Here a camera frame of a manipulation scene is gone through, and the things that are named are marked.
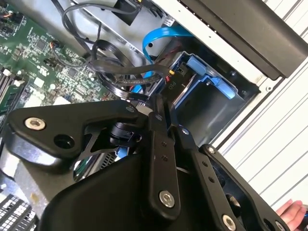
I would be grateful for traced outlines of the person's hand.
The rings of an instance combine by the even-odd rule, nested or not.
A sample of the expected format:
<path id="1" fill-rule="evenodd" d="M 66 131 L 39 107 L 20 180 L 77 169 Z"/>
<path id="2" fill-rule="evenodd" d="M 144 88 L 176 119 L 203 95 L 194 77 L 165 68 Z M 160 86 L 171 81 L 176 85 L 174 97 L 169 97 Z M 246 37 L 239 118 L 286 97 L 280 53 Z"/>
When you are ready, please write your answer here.
<path id="1" fill-rule="evenodd" d="M 299 231 L 300 224 L 304 220 L 307 207 L 301 200 L 293 201 L 292 199 L 280 206 L 276 213 L 286 223 L 291 231 Z"/>

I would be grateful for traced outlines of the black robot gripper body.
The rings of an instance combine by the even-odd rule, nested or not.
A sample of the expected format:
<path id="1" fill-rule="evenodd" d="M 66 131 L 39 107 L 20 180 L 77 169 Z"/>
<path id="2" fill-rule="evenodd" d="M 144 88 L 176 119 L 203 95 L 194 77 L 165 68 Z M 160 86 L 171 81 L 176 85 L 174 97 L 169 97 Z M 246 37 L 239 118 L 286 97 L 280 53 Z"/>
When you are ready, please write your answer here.
<path id="1" fill-rule="evenodd" d="M 125 157 L 57 194 L 39 223 L 42 231 L 205 231 L 188 201 L 193 183 L 178 165 L 179 192 L 149 192 L 139 154 Z"/>

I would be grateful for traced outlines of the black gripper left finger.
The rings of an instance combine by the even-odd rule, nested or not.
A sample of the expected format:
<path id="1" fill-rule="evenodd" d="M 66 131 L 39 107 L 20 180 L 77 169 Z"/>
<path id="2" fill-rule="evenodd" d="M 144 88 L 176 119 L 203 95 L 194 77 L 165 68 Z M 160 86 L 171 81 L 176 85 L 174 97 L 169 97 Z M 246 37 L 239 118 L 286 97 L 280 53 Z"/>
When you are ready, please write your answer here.
<path id="1" fill-rule="evenodd" d="M 18 159 L 13 178 L 39 217 L 74 183 L 77 161 L 120 147 L 144 158 L 143 182 L 149 192 L 178 193 L 166 103 L 155 95 L 149 107 L 142 108 L 115 100 L 14 110 L 4 130 L 4 158 Z"/>

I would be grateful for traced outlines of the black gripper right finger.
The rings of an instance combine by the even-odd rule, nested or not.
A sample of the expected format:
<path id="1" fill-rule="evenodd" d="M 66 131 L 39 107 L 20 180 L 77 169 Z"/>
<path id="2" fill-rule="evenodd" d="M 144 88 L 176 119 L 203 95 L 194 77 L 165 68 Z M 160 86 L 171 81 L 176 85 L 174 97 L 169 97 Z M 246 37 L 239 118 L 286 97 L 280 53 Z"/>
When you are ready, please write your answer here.
<path id="1" fill-rule="evenodd" d="M 287 224 L 212 145 L 198 148 L 191 133 L 178 124 L 173 104 L 166 118 L 175 137 L 176 161 L 195 187 L 188 201 L 207 231 L 287 231 Z"/>

